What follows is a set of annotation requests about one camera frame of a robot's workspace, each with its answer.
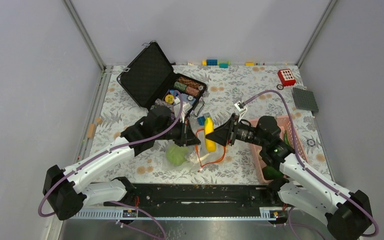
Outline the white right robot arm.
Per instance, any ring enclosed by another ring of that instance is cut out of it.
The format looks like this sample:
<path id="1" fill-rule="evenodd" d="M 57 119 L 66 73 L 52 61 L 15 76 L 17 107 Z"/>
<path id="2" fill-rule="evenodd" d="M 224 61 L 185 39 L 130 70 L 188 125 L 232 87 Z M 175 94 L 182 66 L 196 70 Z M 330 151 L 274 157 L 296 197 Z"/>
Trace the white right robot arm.
<path id="1" fill-rule="evenodd" d="M 285 203 L 303 210 L 325 224 L 337 240 L 357 240 L 372 225 L 368 196 L 339 186 L 302 161 L 298 148 L 281 139 L 275 117 L 262 116 L 252 126 L 232 114 L 205 137 L 222 146 L 242 141 L 261 147 L 259 155 L 266 166 L 282 174 L 269 183 L 267 201 L 273 206 Z"/>

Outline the dark green toy avocado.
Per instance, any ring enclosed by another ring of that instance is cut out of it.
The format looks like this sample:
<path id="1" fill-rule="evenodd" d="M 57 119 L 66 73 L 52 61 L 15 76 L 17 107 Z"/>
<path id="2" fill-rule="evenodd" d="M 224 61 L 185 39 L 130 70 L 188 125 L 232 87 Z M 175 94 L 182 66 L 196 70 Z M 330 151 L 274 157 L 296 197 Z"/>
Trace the dark green toy avocado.
<path id="1" fill-rule="evenodd" d="M 275 180 L 275 179 L 284 177 L 283 173 L 281 173 L 280 171 L 278 171 L 275 168 L 268 166 L 268 165 L 263 167 L 261 170 L 262 170 L 263 178 L 267 181 L 271 181 L 271 180 Z"/>

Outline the pink plastic basket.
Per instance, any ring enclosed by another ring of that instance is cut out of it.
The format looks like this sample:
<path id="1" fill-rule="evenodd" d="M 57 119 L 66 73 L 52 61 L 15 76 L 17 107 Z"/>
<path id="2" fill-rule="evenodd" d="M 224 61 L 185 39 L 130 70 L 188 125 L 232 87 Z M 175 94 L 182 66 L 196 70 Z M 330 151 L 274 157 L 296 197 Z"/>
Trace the pink plastic basket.
<path id="1" fill-rule="evenodd" d="M 303 162 L 308 162 L 299 136 L 293 136 L 294 127 L 288 116 L 262 116 L 252 119 L 250 123 L 257 128 L 257 135 L 261 139 L 260 145 L 249 143 L 259 183 L 266 185 L 272 181 L 264 179 L 262 168 L 270 166 L 279 170 L 281 159 L 288 154 L 298 153 Z M 285 131 L 288 133 L 290 146 L 284 142 Z"/>

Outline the clear zip bag orange zipper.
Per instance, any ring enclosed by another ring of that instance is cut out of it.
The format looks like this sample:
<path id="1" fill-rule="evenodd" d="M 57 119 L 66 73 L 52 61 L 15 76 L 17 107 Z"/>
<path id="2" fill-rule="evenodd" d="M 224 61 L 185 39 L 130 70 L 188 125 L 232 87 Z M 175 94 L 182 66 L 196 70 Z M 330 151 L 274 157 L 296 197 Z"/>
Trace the clear zip bag orange zipper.
<path id="1" fill-rule="evenodd" d="M 196 169 L 197 172 L 202 172 L 206 167 L 209 167 L 210 165 L 220 164 L 227 154 L 227 148 L 217 143 L 216 151 L 208 152 L 206 149 L 205 141 L 203 141 L 203 143 L 200 145 L 188 146 L 187 148 L 189 148 L 189 155 L 187 157 L 188 160 L 180 166 L 174 166 L 168 162 L 165 153 L 168 166 L 177 169 L 186 169 L 187 167 L 191 167 L 192 169 Z"/>

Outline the green toy cabbage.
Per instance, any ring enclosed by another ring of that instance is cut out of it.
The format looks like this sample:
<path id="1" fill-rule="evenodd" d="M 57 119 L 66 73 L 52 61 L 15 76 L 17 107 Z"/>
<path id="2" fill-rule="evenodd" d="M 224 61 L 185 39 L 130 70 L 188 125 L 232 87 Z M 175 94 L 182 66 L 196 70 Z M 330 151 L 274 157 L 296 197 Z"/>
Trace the green toy cabbage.
<path id="1" fill-rule="evenodd" d="M 165 155 L 169 163 L 178 167 L 188 161 L 189 148 L 172 144 L 167 148 Z"/>

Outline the blue brick at wall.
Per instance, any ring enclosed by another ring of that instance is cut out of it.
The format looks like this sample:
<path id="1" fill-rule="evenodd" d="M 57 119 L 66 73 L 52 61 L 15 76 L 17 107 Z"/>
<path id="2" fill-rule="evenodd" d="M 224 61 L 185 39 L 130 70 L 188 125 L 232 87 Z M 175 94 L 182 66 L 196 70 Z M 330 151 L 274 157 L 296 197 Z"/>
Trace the blue brick at wall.
<path id="1" fill-rule="evenodd" d="M 218 60 L 217 59 L 207 59 L 205 61 L 205 64 L 207 66 L 217 66 L 218 65 Z"/>

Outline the floral tablecloth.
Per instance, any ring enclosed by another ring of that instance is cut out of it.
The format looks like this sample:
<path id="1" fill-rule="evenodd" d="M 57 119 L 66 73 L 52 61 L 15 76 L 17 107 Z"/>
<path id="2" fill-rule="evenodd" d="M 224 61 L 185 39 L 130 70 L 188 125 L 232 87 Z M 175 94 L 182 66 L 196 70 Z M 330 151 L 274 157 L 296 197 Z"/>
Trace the floral tablecloth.
<path id="1" fill-rule="evenodd" d="M 117 76 L 122 66 L 112 66 L 106 76 L 105 98 L 90 155 L 111 144 L 120 133 L 147 114 L 118 84 Z M 240 66 L 228 68 L 204 65 L 176 65 L 175 72 L 192 77 L 207 85 L 203 103 L 197 106 L 201 114 L 210 114 L 215 126 L 225 123 L 235 112 L 234 104 L 252 99 L 248 104 L 245 119 L 253 120 L 261 116 L 285 116 L 290 114 L 300 137 L 309 164 L 327 178 L 331 177 L 325 158 L 323 144 L 310 111 L 295 107 L 291 88 L 278 90 L 278 65 Z M 308 146 L 313 139 L 315 146 Z M 165 157 L 171 141 L 157 141 L 154 146 L 139 156 L 124 160 L 97 178 L 98 182 L 110 181 L 116 177 L 126 177 L 133 183 L 166 184 L 244 184 L 257 185 L 257 173 L 250 146 L 236 142 L 226 149 L 221 163 L 207 166 L 197 172 L 191 167 L 172 168 Z"/>

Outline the black poker chip case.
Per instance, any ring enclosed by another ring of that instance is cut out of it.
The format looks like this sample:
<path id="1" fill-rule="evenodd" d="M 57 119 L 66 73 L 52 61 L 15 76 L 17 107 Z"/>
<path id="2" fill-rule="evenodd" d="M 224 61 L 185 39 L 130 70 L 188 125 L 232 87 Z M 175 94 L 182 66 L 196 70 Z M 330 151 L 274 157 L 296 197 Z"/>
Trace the black poker chip case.
<path id="1" fill-rule="evenodd" d="M 144 49 L 121 70 L 116 80 L 138 106 L 148 110 L 156 100 L 163 101 L 175 90 L 194 99 L 191 104 L 194 110 L 208 90 L 207 84 L 176 73 L 156 41 L 145 43 Z"/>

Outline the blue toy brick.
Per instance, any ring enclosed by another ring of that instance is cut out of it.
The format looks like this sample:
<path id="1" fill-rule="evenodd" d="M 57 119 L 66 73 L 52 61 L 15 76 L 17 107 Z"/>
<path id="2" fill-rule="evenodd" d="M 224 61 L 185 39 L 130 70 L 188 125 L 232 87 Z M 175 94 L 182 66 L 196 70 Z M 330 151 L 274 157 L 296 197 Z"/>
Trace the blue toy brick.
<path id="1" fill-rule="evenodd" d="M 197 118 L 197 122 L 199 126 L 204 126 L 205 125 L 206 118 L 204 116 L 199 116 Z"/>

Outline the red toy block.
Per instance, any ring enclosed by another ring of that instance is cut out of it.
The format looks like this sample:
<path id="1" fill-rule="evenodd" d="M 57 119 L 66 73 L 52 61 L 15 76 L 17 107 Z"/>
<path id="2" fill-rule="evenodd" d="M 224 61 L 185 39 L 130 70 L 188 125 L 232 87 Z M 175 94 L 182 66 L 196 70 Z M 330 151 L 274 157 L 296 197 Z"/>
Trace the red toy block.
<path id="1" fill-rule="evenodd" d="M 283 87 L 294 86 L 297 82 L 290 68 L 278 70 L 277 75 Z"/>

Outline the green toy chili pepper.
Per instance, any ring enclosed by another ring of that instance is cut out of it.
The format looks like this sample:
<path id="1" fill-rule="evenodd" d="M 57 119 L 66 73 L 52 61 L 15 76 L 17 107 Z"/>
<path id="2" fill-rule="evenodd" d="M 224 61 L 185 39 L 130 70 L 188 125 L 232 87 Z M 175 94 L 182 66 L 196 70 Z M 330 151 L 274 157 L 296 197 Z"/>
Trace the green toy chili pepper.
<path id="1" fill-rule="evenodd" d="M 288 132 L 285 130 L 283 134 L 283 141 L 286 145 L 290 146 L 290 141 L 289 141 L 289 135 Z"/>

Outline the wooden block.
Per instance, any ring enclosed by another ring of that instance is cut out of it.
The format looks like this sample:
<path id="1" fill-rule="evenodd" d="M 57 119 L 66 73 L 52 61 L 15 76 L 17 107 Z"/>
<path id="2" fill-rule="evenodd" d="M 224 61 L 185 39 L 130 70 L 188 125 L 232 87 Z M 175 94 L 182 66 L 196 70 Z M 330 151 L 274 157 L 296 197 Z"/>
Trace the wooden block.
<path id="1" fill-rule="evenodd" d="M 95 123 L 91 123 L 88 126 L 87 132 L 86 132 L 86 138 L 87 139 L 93 139 L 96 133 L 97 125 Z"/>

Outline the yellow toy banana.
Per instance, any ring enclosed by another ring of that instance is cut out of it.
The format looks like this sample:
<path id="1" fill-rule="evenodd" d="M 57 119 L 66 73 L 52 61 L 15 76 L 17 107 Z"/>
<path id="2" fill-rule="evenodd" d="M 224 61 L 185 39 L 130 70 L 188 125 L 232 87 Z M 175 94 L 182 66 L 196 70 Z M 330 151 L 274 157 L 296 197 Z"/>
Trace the yellow toy banana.
<path id="1" fill-rule="evenodd" d="M 214 123 L 211 117 L 206 117 L 204 121 L 204 136 L 205 136 L 205 147 L 209 153 L 217 150 L 216 143 L 213 140 L 207 139 L 207 136 L 214 132 Z"/>

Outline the poker chip right edge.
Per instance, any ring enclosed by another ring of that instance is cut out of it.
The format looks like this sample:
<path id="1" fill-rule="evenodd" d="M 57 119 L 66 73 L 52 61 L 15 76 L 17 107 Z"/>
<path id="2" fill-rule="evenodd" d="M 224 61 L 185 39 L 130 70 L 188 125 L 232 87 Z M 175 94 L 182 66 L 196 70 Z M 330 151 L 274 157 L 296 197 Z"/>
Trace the poker chip right edge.
<path id="1" fill-rule="evenodd" d="M 313 139 L 308 139 L 307 140 L 307 145 L 310 147 L 314 147 L 316 145 L 316 142 Z"/>

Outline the grey studded baseplate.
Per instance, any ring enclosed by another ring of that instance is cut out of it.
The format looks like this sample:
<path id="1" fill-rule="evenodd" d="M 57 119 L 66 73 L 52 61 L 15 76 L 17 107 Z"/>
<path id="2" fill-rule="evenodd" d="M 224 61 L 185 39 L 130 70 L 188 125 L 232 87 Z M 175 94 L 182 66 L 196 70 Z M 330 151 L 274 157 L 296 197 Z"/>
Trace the grey studded baseplate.
<path id="1" fill-rule="evenodd" d="M 291 93 L 297 109 L 311 111 L 312 113 L 319 112 L 319 107 L 312 91 L 293 87 Z"/>

